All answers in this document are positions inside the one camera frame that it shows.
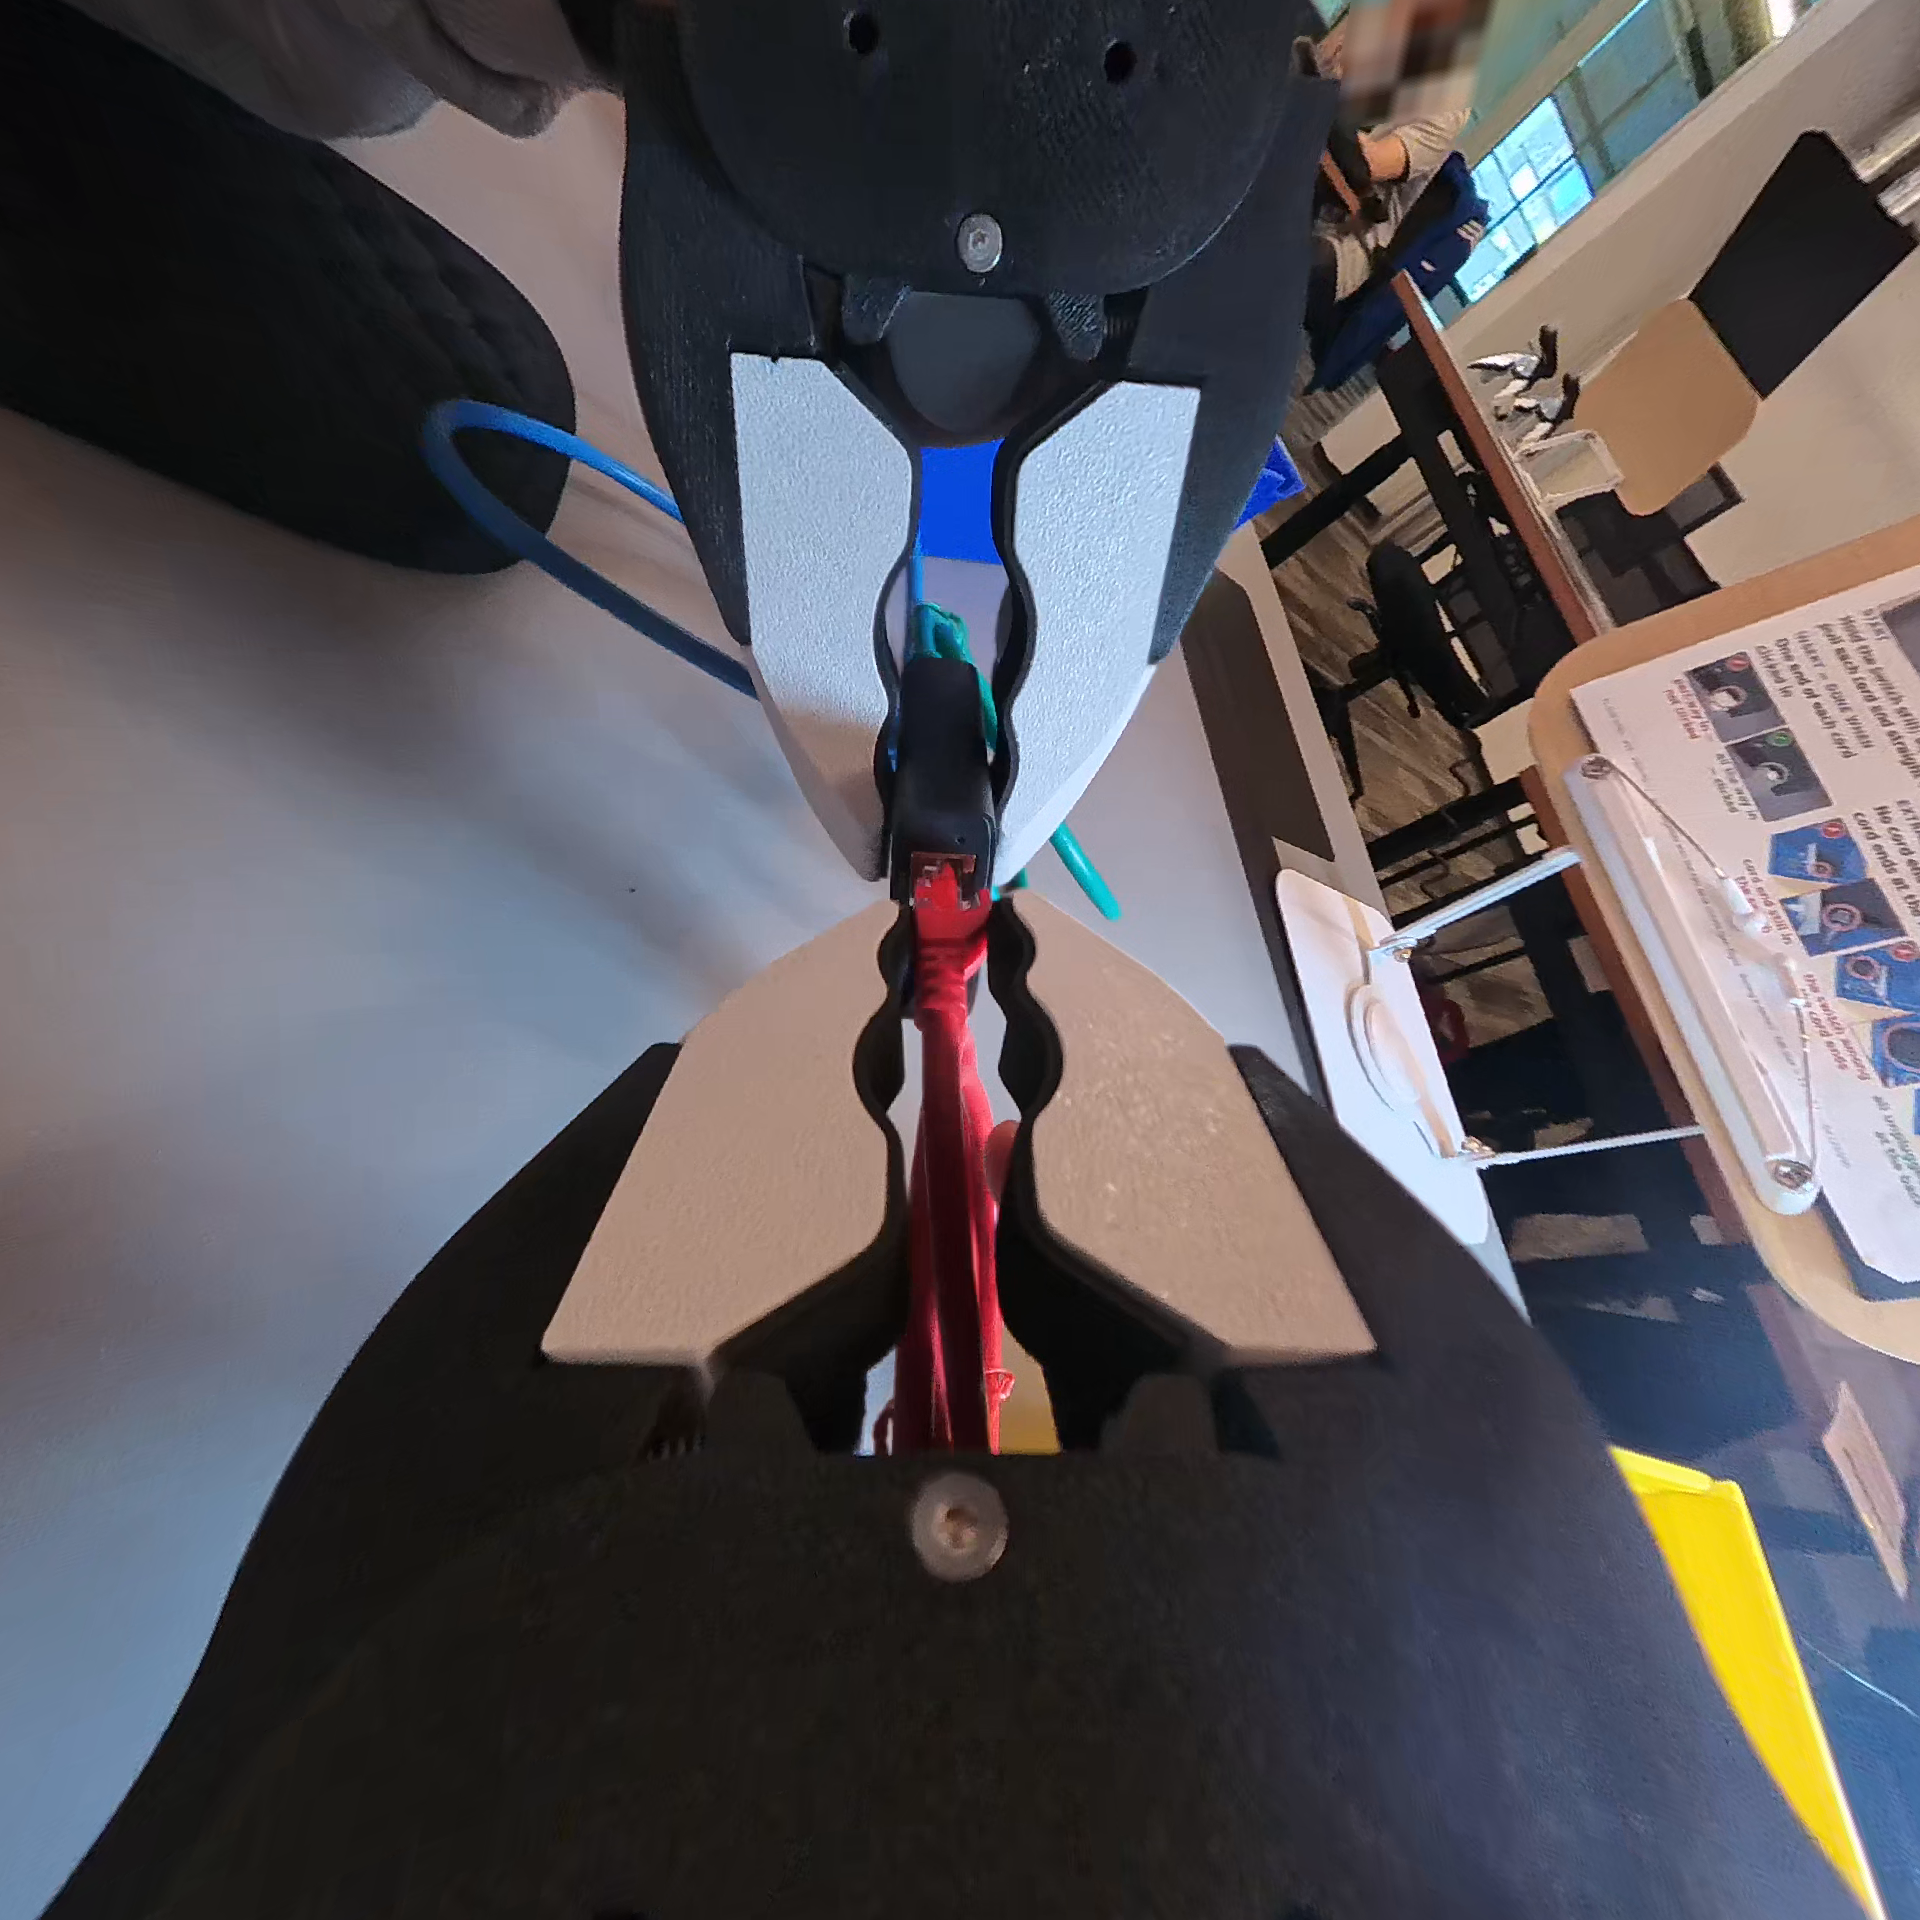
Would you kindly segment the blue fabric chair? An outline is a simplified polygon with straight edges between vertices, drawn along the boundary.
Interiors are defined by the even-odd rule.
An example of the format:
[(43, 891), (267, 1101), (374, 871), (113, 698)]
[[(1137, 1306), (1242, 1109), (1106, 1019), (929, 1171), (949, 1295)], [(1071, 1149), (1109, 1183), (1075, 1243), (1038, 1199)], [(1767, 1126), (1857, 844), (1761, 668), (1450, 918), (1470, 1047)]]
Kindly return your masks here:
[(1457, 282), (1484, 227), (1488, 206), (1467, 156), (1446, 152), (1419, 192), (1387, 217), (1385, 239), (1367, 245), (1365, 285), (1332, 308), (1332, 324), (1312, 341), (1308, 389), (1332, 393), (1367, 372), (1407, 324), (1401, 278), (1419, 298), (1437, 295)]

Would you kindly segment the black ethernet port coupler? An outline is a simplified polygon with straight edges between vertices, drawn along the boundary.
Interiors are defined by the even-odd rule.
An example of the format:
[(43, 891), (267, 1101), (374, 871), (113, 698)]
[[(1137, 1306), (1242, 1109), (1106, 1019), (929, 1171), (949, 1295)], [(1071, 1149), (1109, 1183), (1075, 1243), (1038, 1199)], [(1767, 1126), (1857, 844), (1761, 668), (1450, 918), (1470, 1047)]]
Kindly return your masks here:
[(989, 891), (994, 848), (1000, 805), (978, 671), (970, 659), (916, 653), (901, 668), (883, 805), (890, 899), (920, 901), (946, 875), (956, 903), (971, 907)]

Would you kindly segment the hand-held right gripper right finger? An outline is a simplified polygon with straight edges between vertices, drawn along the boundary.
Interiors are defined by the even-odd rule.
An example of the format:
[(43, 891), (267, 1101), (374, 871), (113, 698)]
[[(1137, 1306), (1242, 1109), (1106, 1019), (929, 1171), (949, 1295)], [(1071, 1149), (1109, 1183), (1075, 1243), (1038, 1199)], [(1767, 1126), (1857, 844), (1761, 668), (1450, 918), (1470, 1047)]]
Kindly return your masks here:
[(989, 918), (1017, 1114), (1000, 1293), (1043, 1368), (1263, 1368), (1373, 1335), (1226, 1042), (1043, 899)]

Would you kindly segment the black mesh cushion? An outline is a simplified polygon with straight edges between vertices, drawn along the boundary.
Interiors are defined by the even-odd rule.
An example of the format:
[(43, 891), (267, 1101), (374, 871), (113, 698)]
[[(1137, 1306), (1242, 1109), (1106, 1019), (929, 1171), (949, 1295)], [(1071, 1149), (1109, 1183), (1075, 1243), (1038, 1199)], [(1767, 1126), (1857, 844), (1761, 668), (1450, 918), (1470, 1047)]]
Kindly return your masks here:
[(422, 426), (574, 426), (564, 352), (493, 260), (348, 156), (65, 3), (3, 3), (3, 412), (358, 559), (516, 559)]

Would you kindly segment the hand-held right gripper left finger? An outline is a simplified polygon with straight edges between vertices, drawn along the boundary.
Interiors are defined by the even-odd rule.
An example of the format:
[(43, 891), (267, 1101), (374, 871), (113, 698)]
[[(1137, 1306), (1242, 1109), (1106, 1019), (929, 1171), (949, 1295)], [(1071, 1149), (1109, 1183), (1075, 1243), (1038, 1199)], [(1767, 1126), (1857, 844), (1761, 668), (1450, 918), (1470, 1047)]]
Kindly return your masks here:
[(866, 903), (686, 1034), (540, 1358), (710, 1368), (879, 1237), (890, 1129), (855, 1091), (855, 1042), (883, 1002), (893, 922)]

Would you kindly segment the black office chair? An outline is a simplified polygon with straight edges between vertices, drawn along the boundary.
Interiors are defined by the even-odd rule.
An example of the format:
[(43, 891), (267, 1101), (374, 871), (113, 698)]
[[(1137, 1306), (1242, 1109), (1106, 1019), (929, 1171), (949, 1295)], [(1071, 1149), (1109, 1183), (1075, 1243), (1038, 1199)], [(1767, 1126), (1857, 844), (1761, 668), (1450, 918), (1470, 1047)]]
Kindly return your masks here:
[(1377, 541), (1365, 560), (1367, 600), (1347, 600), (1365, 615), (1373, 646), (1350, 662), (1347, 693), (1401, 684), (1407, 711), (1419, 698), (1451, 729), (1471, 731), (1488, 717), (1488, 693), (1462, 662), (1443, 619), (1434, 584), (1396, 541)]

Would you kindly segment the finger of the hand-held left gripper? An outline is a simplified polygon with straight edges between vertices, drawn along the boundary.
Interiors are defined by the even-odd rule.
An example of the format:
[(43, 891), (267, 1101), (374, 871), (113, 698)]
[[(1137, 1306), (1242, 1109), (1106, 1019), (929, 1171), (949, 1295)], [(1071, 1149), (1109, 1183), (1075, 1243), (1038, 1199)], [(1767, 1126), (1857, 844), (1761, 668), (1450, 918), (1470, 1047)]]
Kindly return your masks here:
[(814, 817), (880, 879), (890, 715), (880, 600), (904, 560), (914, 460), (855, 386), (806, 356), (730, 356), (748, 662)]
[(1116, 381), (1000, 449), (994, 886), (1042, 851), (1141, 698), (1196, 414), (1196, 389)]

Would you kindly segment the long brown-edged desk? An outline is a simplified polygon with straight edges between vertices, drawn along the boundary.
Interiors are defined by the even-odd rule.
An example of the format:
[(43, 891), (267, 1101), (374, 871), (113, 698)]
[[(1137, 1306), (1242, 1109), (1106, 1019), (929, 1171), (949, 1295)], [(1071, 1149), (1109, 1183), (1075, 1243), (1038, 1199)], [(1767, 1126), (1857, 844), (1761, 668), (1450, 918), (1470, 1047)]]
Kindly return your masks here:
[[(1896, 213), (1889, 189), (1875, 189), (1885, 209), (1915, 234), (1915, 209)], [(1607, 606), (1589, 597), (1585, 578), (1560, 554), (1560, 520), (1545, 511), (1529, 471), (1542, 440), (1512, 447), (1500, 436), (1478, 377), (1439, 341), (1424, 298), (1402, 278), (1396, 295), (1409, 340), (1387, 350), (1380, 362), (1380, 389), (1396, 435), (1287, 517), (1259, 541), (1259, 553), (1269, 568), (1296, 559), (1315, 535), (1350, 517), (1365, 493), (1412, 462), (1499, 656), (1496, 680), (1478, 680), (1488, 693), (1488, 717), (1496, 717), (1522, 704), (1569, 646), (1597, 636)], [(1320, 698), (1322, 722), (1336, 742), (1345, 742), (1356, 694), (1345, 684), (1324, 690)]]

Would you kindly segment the window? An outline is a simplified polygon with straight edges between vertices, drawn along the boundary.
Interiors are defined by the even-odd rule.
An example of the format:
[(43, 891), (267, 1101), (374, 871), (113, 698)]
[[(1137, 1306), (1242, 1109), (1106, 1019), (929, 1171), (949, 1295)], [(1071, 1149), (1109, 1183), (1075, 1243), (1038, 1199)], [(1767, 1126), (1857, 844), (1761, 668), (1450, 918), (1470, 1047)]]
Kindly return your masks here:
[(1484, 203), (1484, 233), (1457, 275), (1462, 302), (1493, 295), (1597, 198), (1554, 93), (1471, 167), (1471, 178)]

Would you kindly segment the dark crumpled wrappers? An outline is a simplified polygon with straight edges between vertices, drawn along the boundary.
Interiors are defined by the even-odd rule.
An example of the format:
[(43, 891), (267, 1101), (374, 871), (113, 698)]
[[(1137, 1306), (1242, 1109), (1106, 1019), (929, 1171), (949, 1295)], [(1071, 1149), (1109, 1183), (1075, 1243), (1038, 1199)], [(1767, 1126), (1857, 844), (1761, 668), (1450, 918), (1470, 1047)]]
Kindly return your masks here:
[(1537, 443), (1574, 420), (1580, 376), (1565, 366), (1554, 324), (1542, 324), (1529, 350), (1475, 356), (1470, 372), (1512, 447)]

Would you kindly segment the blue plastic bin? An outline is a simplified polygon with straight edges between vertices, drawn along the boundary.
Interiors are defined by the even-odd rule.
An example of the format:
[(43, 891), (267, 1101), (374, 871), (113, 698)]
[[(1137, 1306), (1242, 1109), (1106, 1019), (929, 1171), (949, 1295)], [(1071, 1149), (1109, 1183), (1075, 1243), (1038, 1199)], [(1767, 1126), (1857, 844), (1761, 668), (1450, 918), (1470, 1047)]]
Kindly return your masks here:
[[(1002, 563), (991, 526), (991, 477), (1000, 447), (1002, 440), (922, 447), (916, 523), (916, 548), (922, 559)], [(1236, 523), (1252, 523), (1277, 501), (1299, 493), (1302, 473), (1296, 471), (1283, 440), (1274, 440)]]

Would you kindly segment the white document stand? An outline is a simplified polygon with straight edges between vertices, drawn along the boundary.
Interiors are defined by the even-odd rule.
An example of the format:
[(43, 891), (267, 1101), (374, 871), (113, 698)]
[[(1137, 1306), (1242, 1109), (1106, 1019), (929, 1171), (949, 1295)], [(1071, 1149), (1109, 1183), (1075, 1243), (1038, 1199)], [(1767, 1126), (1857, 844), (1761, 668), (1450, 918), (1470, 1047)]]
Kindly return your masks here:
[[(1565, 819), (1584, 841), (1552, 848), (1482, 903), (1516, 901), (1545, 879), (1585, 879), (1608, 894), (1602, 918), (1650, 1026), (1655, 1054), (1680, 1082), (1689, 1126), (1703, 1139), (1748, 1237), (1771, 1273), (1839, 1256), (1815, 1129), (1813, 1006), (1792, 932), (1763, 875), (1767, 829), (1711, 819), (1659, 792), (1622, 754), (1567, 766)], [(1412, 982), (1424, 940), (1306, 875), (1274, 886), (1299, 967), (1308, 1034), (1336, 1121), (1467, 1248), (1493, 1234), (1499, 1149), (1470, 1137), (1446, 1084)]]

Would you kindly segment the yellow plastic bin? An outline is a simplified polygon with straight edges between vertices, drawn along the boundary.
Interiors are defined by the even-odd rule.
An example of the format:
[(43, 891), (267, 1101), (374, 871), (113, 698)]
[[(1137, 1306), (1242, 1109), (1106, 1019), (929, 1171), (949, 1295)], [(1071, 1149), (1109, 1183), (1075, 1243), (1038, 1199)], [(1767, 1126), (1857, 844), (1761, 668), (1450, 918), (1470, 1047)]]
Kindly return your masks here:
[[(1038, 1361), (1017, 1355), (1017, 1374), (1017, 1385), (1012, 1371), (989, 1378), (989, 1410), (1002, 1421), (1002, 1451), (1059, 1452), (1060, 1441), (1048, 1425), (1051, 1413), (1042, 1416), (1038, 1410)], [(994, 1397), (1012, 1397), (1014, 1410), (1000, 1413)], [(1690, 1619), (1690, 1632), (1754, 1753), (1815, 1848), (1851, 1886), (1855, 1916), (1886, 1916), (1801, 1656), (1790, 1636), (1790, 1617), (1740, 1489), (1730, 1478), (1620, 1445), (1614, 1460), (1640, 1503)], [(991, 1901), (1002, 1904), (1004, 1916), (1014, 1908), (1031, 1908), (1027, 1916), (1116, 1916), (1116, 1910), (1098, 1914), (1098, 1904), (1080, 1904), (1066, 1914), (1066, 1895), (1038, 1895), (1038, 1868), (1012, 1863), (1012, 1855), (1002, 1848), (991, 1855), (989, 1885), (1000, 1886)]]

